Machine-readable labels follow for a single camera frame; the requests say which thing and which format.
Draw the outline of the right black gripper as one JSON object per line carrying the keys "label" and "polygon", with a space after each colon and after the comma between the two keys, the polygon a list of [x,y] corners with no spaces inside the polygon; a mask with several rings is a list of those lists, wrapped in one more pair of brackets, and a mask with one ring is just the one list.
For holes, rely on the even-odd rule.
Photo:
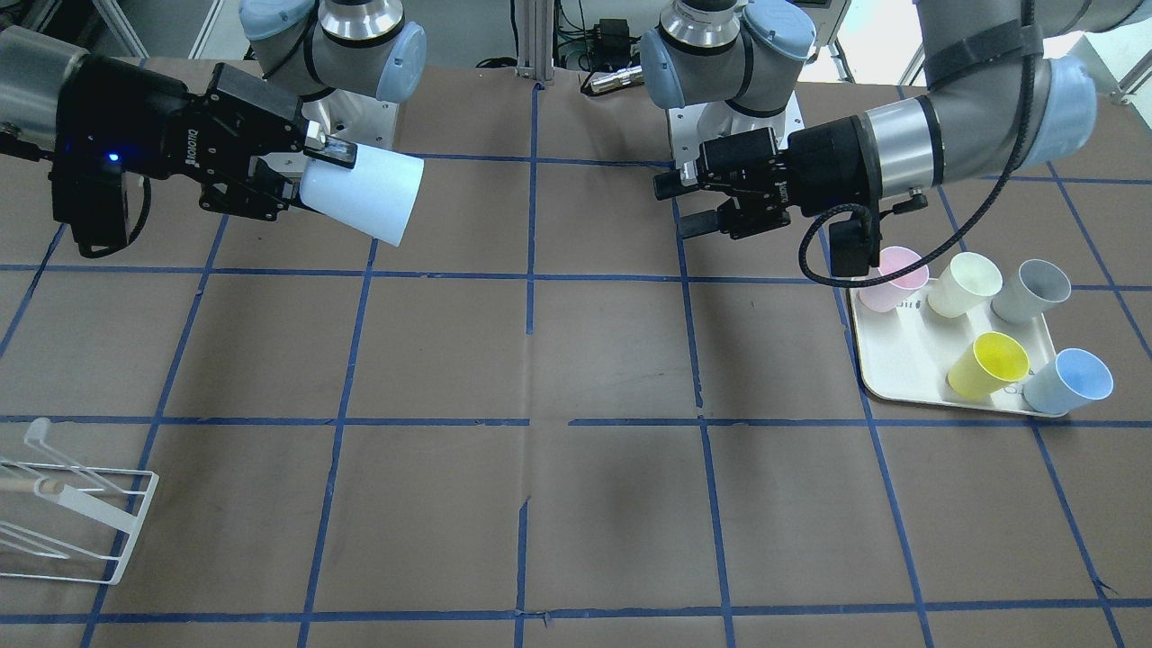
{"label": "right black gripper", "polygon": [[282,86],[218,63],[194,95],[176,78],[89,55],[58,100],[52,193],[94,197],[109,213],[123,174],[180,174],[199,182],[205,210],[272,221],[288,206],[308,209],[306,156],[353,169],[357,144],[306,123],[300,98]]}

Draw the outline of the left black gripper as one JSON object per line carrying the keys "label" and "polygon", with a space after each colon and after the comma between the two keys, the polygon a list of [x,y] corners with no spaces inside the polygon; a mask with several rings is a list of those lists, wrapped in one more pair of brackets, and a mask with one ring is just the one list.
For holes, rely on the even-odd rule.
{"label": "left black gripper", "polygon": [[813,218],[843,204],[865,209],[850,218],[849,235],[877,239],[879,167],[867,144],[861,116],[793,131],[783,150],[770,128],[742,131],[702,144],[698,182],[684,184],[679,171],[659,173],[653,178],[653,195],[665,201],[712,190],[727,197],[714,210],[680,217],[680,239],[713,233],[752,238],[788,225],[789,208]]}

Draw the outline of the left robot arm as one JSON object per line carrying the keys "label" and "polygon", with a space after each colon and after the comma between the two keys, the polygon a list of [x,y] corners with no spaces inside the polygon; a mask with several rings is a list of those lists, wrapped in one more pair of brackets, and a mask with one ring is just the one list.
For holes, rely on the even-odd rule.
{"label": "left robot arm", "polygon": [[655,178],[659,199],[715,190],[682,238],[752,238],[846,203],[876,209],[914,190],[1068,156],[1096,123],[1096,86],[1043,42],[1149,20],[1149,1],[918,1],[925,95],[803,128],[776,144],[814,21],[789,1],[674,1],[639,42],[660,108],[704,107],[687,168]]}

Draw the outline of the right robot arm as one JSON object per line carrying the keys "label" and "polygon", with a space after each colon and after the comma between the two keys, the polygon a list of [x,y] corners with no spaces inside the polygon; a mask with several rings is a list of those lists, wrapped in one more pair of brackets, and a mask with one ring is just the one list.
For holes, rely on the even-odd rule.
{"label": "right robot arm", "polygon": [[127,238],[128,173],[200,184],[206,211],[275,221],[301,208],[399,244],[424,164],[310,119],[338,91],[374,105],[415,95],[427,35],[399,1],[244,1],[262,74],[219,63],[205,90],[69,42],[3,27],[3,155],[52,164],[56,221]]}

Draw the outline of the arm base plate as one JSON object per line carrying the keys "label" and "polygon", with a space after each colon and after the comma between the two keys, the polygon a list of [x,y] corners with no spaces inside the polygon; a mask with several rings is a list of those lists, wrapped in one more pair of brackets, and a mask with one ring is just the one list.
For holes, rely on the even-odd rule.
{"label": "arm base plate", "polygon": [[696,160],[699,157],[700,144],[708,140],[771,128],[775,134],[778,148],[782,150],[788,148],[788,136],[804,128],[795,92],[788,98],[783,111],[774,116],[749,116],[725,101],[667,108],[666,114],[670,152],[677,168],[683,168],[687,163]]}
{"label": "arm base plate", "polygon": [[392,150],[401,105],[418,85],[403,73],[366,71],[355,80],[324,82],[325,89],[303,111],[326,135]]}

